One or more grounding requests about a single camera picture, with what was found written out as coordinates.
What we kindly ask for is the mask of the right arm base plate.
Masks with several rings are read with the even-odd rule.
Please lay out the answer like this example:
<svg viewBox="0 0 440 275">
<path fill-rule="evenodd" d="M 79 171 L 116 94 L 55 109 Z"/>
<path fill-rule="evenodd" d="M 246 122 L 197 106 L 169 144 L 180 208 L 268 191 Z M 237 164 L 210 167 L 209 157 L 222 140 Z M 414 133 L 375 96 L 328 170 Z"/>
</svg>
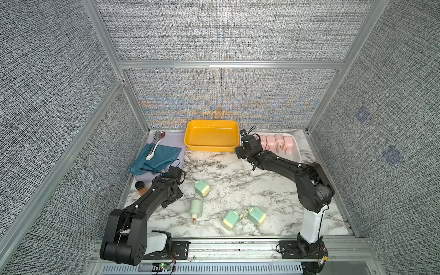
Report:
<svg viewBox="0 0 440 275">
<path fill-rule="evenodd" d="M 309 244 L 303 240 L 287 240 L 278 243 L 279 252 L 283 259 L 325 259 L 328 258 L 328 250 L 322 239 Z"/>
</svg>

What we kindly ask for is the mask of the white plastic tray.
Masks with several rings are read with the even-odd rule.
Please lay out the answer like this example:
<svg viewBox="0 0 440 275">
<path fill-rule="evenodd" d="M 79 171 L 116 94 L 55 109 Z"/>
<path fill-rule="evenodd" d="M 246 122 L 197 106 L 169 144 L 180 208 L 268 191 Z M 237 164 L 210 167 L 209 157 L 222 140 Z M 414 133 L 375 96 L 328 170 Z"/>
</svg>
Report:
<svg viewBox="0 0 440 275">
<path fill-rule="evenodd" d="M 284 134 L 284 133 L 277 133 L 277 132 L 254 132 L 254 133 L 250 133 L 250 134 L 258 135 L 259 139 L 260 139 L 260 135 L 275 136 L 276 134 L 282 134 L 283 136 L 292 136 L 293 137 L 293 135 L 291 135 L 291 134 Z M 282 150 L 282 152 L 277 152 L 277 151 L 271 152 L 268 150 L 264 150 L 263 154 L 266 152 L 266 153 L 270 153 L 270 154 L 275 154 L 276 156 L 278 156 L 280 158 L 285 158 L 285 159 L 288 159 L 293 162 L 302 162 L 300 150 L 297 145 L 296 138 L 295 137 L 293 137 L 293 138 L 294 138 L 294 149 L 291 154 L 286 154 L 283 150 Z"/>
</svg>

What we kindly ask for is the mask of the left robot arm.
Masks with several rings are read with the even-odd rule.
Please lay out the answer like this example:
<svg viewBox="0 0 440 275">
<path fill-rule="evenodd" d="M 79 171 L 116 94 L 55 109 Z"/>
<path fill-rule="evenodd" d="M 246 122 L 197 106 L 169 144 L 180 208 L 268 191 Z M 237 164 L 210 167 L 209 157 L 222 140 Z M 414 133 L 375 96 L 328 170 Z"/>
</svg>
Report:
<svg viewBox="0 0 440 275">
<path fill-rule="evenodd" d="M 145 255 L 170 254 L 172 237 L 165 231 L 147 230 L 147 222 L 158 207 L 164 209 L 183 196 L 180 184 L 186 173 L 170 167 L 157 176 L 148 191 L 124 209 L 114 209 L 108 219 L 100 247 L 100 258 L 117 264 L 136 266 Z"/>
</svg>

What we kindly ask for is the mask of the pink sharpener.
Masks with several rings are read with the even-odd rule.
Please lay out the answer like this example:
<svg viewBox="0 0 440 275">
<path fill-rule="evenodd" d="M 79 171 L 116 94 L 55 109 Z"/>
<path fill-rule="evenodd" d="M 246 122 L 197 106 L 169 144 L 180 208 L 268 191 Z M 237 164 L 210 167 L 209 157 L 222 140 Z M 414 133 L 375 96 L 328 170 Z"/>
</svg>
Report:
<svg viewBox="0 0 440 275">
<path fill-rule="evenodd" d="M 277 148 L 276 140 L 274 136 L 266 136 L 266 150 L 275 152 Z"/>
<path fill-rule="evenodd" d="M 286 154 L 291 154 L 294 149 L 294 138 L 292 136 L 284 136 L 283 151 Z"/>
<path fill-rule="evenodd" d="M 264 135 L 260 135 L 260 142 L 263 150 L 266 150 L 267 147 L 267 138 Z"/>
<path fill-rule="evenodd" d="M 276 151 L 282 152 L 285 144 L 284 136 L 282 134 L 276 134 L 274 138 L 276 142 Z"/>
</svg>

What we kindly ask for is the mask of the yellow plastic tray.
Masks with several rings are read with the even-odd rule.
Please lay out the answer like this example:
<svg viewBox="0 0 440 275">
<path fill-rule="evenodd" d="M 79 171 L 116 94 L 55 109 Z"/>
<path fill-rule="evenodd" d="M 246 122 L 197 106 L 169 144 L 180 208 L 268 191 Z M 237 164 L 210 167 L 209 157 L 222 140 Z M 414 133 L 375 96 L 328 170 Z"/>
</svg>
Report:
<svg viewBox="0 0 440 275">
<path fill-rule="evenodd" d="M 240 145 L 238 123 L 233 120 L 191 120 L 184 144 L 190 151 L 233 152 Z"/>
</svg>

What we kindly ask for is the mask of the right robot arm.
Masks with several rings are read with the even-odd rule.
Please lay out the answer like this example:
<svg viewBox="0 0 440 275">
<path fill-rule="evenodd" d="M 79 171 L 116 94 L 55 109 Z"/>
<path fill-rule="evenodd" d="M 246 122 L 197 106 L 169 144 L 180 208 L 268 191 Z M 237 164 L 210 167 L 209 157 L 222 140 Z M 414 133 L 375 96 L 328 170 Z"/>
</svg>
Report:
<svg viewBox="0 0 440 275">
<path fill-rule="evenodd" d="M 239 131 L 241 145 L 235 148 L 239 159 L 245 159 L 252 168 L 267 170 L 291 180 L 296 185 L 297 196 L 304 208 L 302 227 L 297 235 L 295 257 L 310 259 L 326 252 L 322 237 L 324 214 L 328 210 L 334 189 L 322 166 L 310 165 L 282 158 L 264 150 L 260 136 L 245 129 Z"/>
</svg>

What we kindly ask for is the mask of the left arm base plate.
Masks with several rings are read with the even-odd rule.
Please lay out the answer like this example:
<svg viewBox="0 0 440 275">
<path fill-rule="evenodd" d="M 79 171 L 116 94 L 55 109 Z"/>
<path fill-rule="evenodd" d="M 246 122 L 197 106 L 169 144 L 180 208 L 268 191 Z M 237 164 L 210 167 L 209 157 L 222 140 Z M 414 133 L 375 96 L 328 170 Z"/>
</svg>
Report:
<svg viewBox="0 0 440 275">
<path fill-rule="evenodd" d="M 163 250 L 144 256 L 145 260 L 186 260 L 189 254 L 189 241 L 172 241 Z"/>
</svg>

